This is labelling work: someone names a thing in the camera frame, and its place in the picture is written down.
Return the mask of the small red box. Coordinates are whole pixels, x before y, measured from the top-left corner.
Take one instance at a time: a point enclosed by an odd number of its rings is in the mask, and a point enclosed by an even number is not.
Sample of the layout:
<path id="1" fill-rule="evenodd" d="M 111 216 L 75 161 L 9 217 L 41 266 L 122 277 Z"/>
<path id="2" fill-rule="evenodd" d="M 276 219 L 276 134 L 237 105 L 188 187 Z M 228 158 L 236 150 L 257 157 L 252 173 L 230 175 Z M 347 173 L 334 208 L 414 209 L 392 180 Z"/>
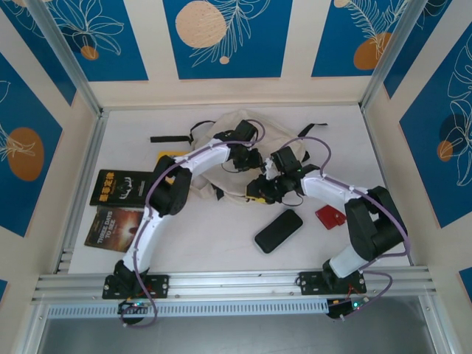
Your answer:
<path id="1" fill-rule="evenodd" d="M 346 223 L 347 217 L 339 210 L 330 205 L 325 205 L 316 211 L 316 217 L 321 221 L 327 230 L 341 226 Z"/>

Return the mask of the aluminium mounting rail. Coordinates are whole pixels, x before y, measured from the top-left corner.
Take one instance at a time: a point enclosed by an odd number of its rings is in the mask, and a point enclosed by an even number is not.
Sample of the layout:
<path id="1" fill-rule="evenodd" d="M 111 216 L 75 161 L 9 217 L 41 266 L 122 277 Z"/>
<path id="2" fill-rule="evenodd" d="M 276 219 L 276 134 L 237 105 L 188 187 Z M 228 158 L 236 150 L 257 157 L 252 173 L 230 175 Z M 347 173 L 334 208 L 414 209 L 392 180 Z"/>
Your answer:
<path id="1" fill-rule="evenodd" d="M 301 299 L 298 270 L 173 272 L 166 298 L 158 302 Z M 367 295 L 379 294 L 392 278 L 386 296 L 436 295 L 437 288 L 425 266 L 380 267 L 364 272 Z M 103 301 L 104 274 L 41 275 L 32 293 L 33 304 L 72 304 Z"/>

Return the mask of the blue floral wall panel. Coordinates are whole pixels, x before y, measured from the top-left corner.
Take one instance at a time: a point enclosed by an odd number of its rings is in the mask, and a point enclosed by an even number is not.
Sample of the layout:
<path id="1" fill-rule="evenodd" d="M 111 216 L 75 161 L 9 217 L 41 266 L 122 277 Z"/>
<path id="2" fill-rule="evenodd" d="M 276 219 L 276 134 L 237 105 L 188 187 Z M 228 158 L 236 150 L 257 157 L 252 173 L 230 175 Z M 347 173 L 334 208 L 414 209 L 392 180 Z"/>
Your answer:
<path id="1" fill-rule="evenodd" d="M 62 127 L 0 53 L 0 226 L 25 237 Z"/>
<path id="2" fill-rule="evenodd" d="M 179 80 L 278 78 L 293 0 L 162 0 Z"/>
<path id="3" fill-rule="evenodd" d="M 124 0 L 51 0 L 46 7 L 88 81 L 148 80 Z"/>
<path id="4" fill-rule="evenodd" d="M 400 119 L 441 227 L 472 212 L 472 27 Z"/>
<path id="5" fill-rule="evenodd" d="M 71 106 L 77 88 L 27 9 L 24 0 L 0 0 L 0 8 L 62 94 L 64 100 Z"/>
<path id="6" fill-rule="evenodd" d="M 386 75 L 383 86 L 392 99 L 420 51 L 438 25 L 452 0 L 427 0 L 412 31 Z"/>
<path id="7" fill-rule="evenodd" d="M 409 0 L 332 0 L 313 77 L 369 76 Z"/>

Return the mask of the aluminium frame post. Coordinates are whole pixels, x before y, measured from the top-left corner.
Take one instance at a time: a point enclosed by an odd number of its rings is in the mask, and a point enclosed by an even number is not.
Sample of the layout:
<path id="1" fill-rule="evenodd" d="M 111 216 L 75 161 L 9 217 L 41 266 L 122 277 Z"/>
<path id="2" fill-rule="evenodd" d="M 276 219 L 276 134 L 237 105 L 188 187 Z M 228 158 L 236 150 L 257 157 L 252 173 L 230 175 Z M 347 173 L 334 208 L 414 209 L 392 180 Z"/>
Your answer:
<path id="1" fill-rule="evenodd" d="M 46 41 L 51 46 L 62 67 L 74 83 L 77 90 L 82 94 L 88 107 L 97 117 L 101 116 L 102 107 L 94 92 L 91 90 L 83 70 L 76 57 L 72 53 L 66 39 L 63 37 L 59 27 L 53 19 L 51 13 L 46 8 L 42 0 L 24 0 L 27 9 L 43 33 Z"/>
<path id="2" fill-rule="evenodd" d="M 359 108 L 363 115 L 365 115 L 368 106 L 375 98 L 378 89 L 383 85 L 386 75 L 389 73 L 389 70 L 392 68 L 393 63 L 402 50 L 427 1 L 428 0 L 408 1 L 405 12 L 392 33 L 386 49 L 378 61 L 378 65 L 374 69 L 367 88 L 359 101 Z"/>

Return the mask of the beige canvas backpack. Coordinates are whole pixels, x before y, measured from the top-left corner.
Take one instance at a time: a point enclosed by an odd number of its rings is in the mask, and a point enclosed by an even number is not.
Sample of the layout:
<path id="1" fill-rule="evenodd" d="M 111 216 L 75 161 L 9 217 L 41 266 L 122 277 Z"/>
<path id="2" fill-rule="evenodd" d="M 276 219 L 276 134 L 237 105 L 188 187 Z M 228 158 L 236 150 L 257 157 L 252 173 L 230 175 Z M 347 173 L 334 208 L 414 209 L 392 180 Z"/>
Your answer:
<path id="1" fill-rule="evenodd" d="M 265 136 L 261 142 L 255 145 L 262 156 L 263 162 L 277 148 L 282 147 L 283 144 L 296 137 L 295 133 L 270 121 L 267 116 L 240 109 L 224 114 L 215 122 L 211 121 L 211 128 L 200 137 L 194 136 L 192 133 L 188 136 L 152 136 L 150 141 L 152 143 L 189 142 L 191 149 L 196 150 L 209 142 L 215 134 L 236 128 L 237 124 L 243 119 L 255 119 L 265 128 Z M 261 171 L 258 169 L 238 172 L 230 166 L 230 163 L 226 163 L 221 167 L 213 167 L 205 172 L 202 175 L 203 181 L 201 183 L 193 182 L 190 189 L 200 198 L 216 197 L 218 200 L 225 198 L 241 204 L 249 201 L 246 196 L 246 186 L 256 179 L 259 174 L 261 174 Z"/>

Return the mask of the black oblong case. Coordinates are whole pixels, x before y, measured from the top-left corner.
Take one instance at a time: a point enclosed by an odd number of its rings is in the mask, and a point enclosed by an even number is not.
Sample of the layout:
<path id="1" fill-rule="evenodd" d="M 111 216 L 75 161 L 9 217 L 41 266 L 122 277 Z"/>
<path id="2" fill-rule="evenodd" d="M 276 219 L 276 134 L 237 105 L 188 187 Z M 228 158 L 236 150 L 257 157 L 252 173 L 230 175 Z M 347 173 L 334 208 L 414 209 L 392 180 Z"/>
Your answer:
<path id="1" fill-rule="evenodd" d="M 264 254 L 270 254 L 303 226 L 303 220 L 292 209 L 278 215 L 254 236 L 254 242 Z"/>

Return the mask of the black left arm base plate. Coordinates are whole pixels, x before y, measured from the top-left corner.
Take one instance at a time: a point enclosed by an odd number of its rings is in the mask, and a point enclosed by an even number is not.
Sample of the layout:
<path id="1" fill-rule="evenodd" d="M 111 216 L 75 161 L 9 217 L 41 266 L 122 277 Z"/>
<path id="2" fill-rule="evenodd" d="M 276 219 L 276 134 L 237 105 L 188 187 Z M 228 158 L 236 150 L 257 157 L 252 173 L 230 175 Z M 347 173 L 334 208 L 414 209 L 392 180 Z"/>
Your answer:
<path id="1" fill-rule="evenodd" d="M 147 275 L 142 278 L 152 299 L 166 299 L 169 289 L 169 277 L 167 275 Z M 108 275 L 102 292 L 103 299 L 145 299 L 147 295 L 140 285 L 135 274 L 130 279 L 121 279 L 116 275 Z"/>

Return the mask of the black book with gold title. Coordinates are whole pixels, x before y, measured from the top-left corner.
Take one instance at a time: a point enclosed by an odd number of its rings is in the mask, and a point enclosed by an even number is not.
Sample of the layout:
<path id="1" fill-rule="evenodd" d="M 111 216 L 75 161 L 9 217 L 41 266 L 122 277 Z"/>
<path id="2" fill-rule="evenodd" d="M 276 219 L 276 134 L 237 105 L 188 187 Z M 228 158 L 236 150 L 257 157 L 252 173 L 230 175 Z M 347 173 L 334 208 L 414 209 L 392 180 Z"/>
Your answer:
<path id="1" fill-rule="evenodd" d="M 151 186 L 148 171 L 100 170 L 91 194 L 91 206 L 141 208 Z"/>

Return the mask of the grey metal sheet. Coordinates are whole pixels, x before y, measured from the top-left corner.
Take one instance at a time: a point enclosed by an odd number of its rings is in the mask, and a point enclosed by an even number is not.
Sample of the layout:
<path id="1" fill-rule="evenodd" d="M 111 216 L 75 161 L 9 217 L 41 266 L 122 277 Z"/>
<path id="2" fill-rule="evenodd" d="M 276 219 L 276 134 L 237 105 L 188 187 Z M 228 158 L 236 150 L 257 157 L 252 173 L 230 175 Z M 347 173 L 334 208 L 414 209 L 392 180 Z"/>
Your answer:
<path id="1" fill-rule="evenodd" d="M 113 319 L 53 319 L 38 354 L 436 354 L 422 321 L 323 316 L 167 318 L 145 329 Z"/>

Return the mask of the small controller board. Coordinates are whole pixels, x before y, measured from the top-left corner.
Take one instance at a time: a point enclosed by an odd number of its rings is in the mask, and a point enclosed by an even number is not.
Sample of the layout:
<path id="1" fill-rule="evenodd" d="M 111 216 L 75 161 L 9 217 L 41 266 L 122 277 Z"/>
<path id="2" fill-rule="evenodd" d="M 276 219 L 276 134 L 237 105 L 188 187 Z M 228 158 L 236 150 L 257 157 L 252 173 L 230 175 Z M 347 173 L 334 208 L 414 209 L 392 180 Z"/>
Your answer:
<path id="1" fill-rule="evenodd" d="M 119 315 L 141 315 L 148 313 L 149 304 L 144 302 L 132 302 L 130 300 L 123 300 L 118 304 L 117 313 Z"/>
<path id="2" fill-rule="evenodd" d="M 357 310 L 360 310 L 369 301 L 370 298 L 367 296 L 358 299 L 329 299 L 327 301 L 327 316 L 330 319 L 344 321 Z"/>

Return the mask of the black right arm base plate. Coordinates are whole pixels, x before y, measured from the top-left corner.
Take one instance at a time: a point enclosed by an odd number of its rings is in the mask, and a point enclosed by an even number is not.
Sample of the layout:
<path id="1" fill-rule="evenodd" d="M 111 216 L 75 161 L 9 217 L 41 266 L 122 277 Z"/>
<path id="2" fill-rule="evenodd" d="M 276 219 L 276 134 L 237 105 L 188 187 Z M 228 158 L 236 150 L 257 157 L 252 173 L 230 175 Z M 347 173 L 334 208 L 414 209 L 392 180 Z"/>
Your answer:
<path id="1" fill-rule="evenodd" d="M 328 271 L 300 272 L 297 285 L 302 295 L 348 295 L 367 292 L 364 277 L 358 271 L 345 278 L 339 278 Z"/>

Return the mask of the brown book with sunset cover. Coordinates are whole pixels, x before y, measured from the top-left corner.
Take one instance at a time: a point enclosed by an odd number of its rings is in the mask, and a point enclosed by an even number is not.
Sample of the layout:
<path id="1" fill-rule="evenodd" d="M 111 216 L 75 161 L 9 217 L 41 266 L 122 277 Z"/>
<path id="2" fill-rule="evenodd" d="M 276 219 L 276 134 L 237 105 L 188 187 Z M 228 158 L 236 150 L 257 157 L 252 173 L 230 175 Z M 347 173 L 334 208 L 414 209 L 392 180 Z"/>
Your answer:
<path id="1" fill-rule="evenodd" d="M 99 206 L 84 245 L 126 253 L 143 214 L 143 209 Z"/>

